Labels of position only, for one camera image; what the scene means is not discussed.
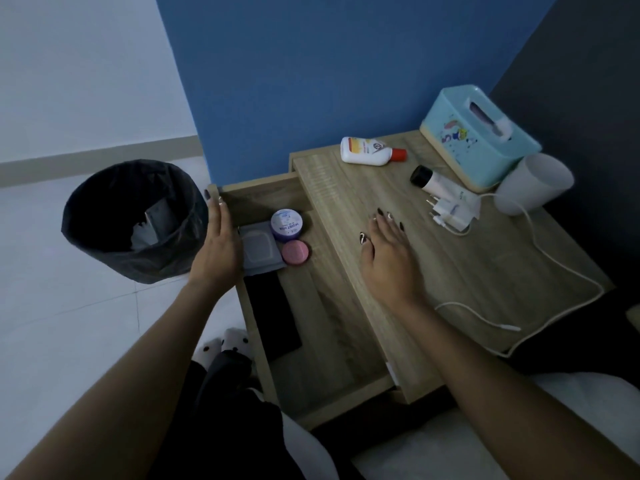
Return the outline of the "white plastic cup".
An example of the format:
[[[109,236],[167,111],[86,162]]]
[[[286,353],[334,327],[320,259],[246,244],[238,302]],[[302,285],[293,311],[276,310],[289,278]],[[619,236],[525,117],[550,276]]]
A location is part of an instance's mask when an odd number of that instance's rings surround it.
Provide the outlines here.
[[[572,171],[560,160],[545,154],[528,155],[498,186],[496,208],[508,216],[539,209],[575,184]]]

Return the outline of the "trash bin with black bag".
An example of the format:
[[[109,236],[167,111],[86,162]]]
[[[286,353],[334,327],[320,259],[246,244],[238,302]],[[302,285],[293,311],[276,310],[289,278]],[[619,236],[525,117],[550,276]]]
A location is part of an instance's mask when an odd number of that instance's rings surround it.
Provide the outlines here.
[[[176,214],[178,229],[156,245],[133,251],[132,227],[162,198]],[[139,159],[112,165],[80,184],[64,206],[61,233],[118,274],[153,284],[190,271],[207,222],[207,204],[187,172],[169,162]]]

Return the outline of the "wooden nightstand drawer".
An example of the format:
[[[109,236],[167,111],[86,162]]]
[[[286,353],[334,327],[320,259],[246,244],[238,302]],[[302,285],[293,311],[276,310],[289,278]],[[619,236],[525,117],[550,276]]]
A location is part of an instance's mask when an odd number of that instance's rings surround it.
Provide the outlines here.
[[[394,387],[386,359],[324,224],[296,173],[207,186],[228,205],[235,225],[268,221],[279,209],[303,217],[310,256],[277,272],[301,347],[268,360],[261,321],[243,281],[237,285],[265,400],[311,431]]]

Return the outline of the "light blue tissue box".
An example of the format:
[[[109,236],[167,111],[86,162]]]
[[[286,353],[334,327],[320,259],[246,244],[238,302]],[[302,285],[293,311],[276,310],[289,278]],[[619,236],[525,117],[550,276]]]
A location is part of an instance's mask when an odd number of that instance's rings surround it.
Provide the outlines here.
[[[484,193],[542,146],[475,85],[443,88],[420,133],[469,190]]]

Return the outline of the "flat black pouch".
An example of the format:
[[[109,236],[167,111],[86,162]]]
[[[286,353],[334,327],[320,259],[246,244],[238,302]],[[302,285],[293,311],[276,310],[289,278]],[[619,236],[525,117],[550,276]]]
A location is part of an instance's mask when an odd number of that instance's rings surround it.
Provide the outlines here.
[[[269,363],[302,346],[291,306],[276,271],[244,277]]]

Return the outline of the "white polka dot slippers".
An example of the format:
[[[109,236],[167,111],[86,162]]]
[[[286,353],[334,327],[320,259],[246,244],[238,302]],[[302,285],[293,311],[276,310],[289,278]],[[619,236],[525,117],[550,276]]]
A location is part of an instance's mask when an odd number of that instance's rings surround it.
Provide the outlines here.
[[[254,354],[245,330],[229,328],[221,336],[204,341],[196,347],[191,361],[208,371],[216,360],[222,358],[253,363]]]

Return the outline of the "person's left hand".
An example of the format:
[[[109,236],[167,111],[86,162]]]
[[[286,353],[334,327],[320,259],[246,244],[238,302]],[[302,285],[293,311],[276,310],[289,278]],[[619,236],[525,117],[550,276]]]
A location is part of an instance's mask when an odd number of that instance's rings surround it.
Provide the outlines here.
[[[207,244],[204,238],[191,266],[188,283],[219,299],[237,284],[242,274],[243,250],[236,229],[234,242],[220,239]]]

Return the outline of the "wooden nightstand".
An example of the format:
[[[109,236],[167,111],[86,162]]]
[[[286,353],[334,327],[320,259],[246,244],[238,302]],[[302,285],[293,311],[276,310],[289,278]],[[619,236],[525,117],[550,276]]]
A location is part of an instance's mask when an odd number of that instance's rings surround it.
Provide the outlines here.
[[[438,226],[427,194],[412,186],[410,174],[421,164],[457,181],[452,170],[417,130],[381,140],[406,149],[408,160],[385,167],[350,165],[334,145],[292,153],[290,173],[298,175],[324,224],[404,403],[432,393],[442,380],[410,334],[375,302],[360,274],[358,236],[377,208],[404,224],[429,302],[446,303],[440,308],[444,318],[491,351],[510,352],[556,315],[612,290],[612,281],[544,209],[531,213],[536,241],[575,274],[534,246],[523,216],[501,214],[489,198],[466,236]]]

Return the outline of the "crumpled grey paper trash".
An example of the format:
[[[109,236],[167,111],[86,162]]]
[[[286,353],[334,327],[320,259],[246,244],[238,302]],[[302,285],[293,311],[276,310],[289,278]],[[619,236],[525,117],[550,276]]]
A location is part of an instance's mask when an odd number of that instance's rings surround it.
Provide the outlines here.
[[[144,212],[144,221],[132,227],[131,249],[139,251],[167,239],[180,222],[167,198],[162,198]]]

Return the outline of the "person's right hand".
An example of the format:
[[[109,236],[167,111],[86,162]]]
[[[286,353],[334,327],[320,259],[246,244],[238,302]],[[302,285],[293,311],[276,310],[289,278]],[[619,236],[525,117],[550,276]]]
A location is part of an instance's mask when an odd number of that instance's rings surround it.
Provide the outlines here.
[[[360,271],[372,297],[391,314],[401,317],[411,310],[427,307],[426,290],[414,250],[404,249],[398,239],[398,221],[391,213],[383,212],[394,231],[394,242],[387,242],[378,233],[376,209],[364,232],[374,245],[374,261],[360,261]]]

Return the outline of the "white lotion bottle red cap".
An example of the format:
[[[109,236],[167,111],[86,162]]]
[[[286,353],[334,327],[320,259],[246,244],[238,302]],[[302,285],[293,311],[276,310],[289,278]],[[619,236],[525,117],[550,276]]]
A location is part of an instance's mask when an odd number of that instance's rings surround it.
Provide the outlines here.
[[[344,137],[340,142],[340,157],[348,164],[380,167],[389,162],[406,161],[408,152],[388,146],[377,139]]]

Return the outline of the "grey wipes packet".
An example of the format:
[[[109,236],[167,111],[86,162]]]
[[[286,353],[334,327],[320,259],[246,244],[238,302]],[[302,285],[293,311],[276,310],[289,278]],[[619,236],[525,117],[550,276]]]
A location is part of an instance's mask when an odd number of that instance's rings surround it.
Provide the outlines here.
[[[286,267],[268,221],[240,226],[238,233],[243,243],[244,277]]]

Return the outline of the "white tube black cap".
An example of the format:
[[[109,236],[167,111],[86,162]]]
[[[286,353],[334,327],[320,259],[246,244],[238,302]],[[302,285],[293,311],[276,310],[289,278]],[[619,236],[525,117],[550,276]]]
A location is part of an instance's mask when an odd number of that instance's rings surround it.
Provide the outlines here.
[[[428,167],[417,166],[410,176],[410,183],[435,197],[464,206],[476,219],[481,216],[481,198],[478,194]]]

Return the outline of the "person's right forearm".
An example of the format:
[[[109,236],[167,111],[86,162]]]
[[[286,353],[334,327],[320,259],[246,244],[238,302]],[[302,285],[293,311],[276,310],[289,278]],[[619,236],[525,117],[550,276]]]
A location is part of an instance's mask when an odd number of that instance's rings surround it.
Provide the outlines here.
[[[393,314],[511,480],[640,480],[640,465],[421,301]]]

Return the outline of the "person's black clothing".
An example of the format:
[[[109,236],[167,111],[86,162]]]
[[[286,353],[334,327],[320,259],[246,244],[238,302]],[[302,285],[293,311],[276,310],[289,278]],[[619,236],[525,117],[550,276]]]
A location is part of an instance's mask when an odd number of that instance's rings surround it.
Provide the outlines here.
[[[247,387],[250,361],[230,350],[192,360],[147,480],[365,480],[352,462]]]

